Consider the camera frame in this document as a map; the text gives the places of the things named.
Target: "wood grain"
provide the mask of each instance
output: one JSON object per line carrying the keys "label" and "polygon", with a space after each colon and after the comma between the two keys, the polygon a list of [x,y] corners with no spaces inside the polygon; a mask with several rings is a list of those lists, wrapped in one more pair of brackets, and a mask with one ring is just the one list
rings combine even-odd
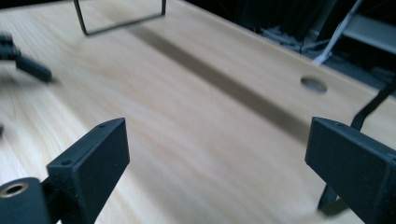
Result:
{"label": "wood grain", "polygon": [[[86,15],[112,21],[105,9]],[[0,183],[43,180],[90,128],[125,117],[132,161],[97,223],[361,223],[316,213],[324,183],[304,153],[313,116],[349,123],[375,90],[182,1],[90,38],[71,2],[4,10],[0,30],[57,80],[1,64]],[[305,90],[304,76],[328,91]],[[395,108],[388,99],[363,127],[394,148]]]}

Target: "wooden table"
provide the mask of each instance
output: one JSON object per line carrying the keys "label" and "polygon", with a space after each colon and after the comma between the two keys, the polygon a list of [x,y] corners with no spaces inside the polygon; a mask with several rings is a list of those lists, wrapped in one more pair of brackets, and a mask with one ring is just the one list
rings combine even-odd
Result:
{"label": "wooden table", "polygon": [[[131,15],[107,8],[86,15]],[[125,117],[132,161],[97,223],[361,223],[316,212],[324,182],[304,154],[313,116],[349,123],[375,90],[176,0],[165,18],[90,38],[71,2],[3,10],[0,30],[57,80],[1,63],[0,184],[43,180],[93,126]],[[396,148],[395,109],[388,99],[362,131]]]}

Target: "light wood surface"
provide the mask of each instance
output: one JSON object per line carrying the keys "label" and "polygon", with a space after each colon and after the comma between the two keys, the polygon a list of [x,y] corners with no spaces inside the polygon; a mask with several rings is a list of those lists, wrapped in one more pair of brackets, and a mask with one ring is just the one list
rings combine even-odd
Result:
{"label": "light wood surface", "polygon": [[[112,22],[106,9],[85,15]],[[165,18],[90,38],[71,2],[0,11],[0,30],[57,80],[0,64],[0,184],[43,180],[93,126],[125,117],[131,164],[97,223],[361,223],[316,212],[324,183],[304,154],[313,116],[350,123],[375,90],[176,0]],[[305,90],[304,76],[328,91]],[[363,127],[393,148],[395,108],[388,99]]]}

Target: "screw hole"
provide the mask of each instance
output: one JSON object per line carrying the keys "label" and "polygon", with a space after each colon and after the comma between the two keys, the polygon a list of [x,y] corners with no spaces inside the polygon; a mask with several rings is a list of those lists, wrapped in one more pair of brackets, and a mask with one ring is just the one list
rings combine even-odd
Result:
{"label": "screw hole", "polygon": [[68,165],[68,164],[70,164],[70,163],[72,163],[71,160],[66,160],[66,161],[62,161],[62,162],[61,162],[61,165]]}
{"label": "screw hole", "polygon": [[300,83],[306,90],[309,90],[313,93],[324,94],[327,92],[326,84],[313,77],[302,77]]}
{"label": "screw hole", "polygon": [[11,186],[8,186],[6,189],[3,189],[0,192],[0,198],[10,198],[17,194],[24,192],[29,185],[27,183],[17,183]]}

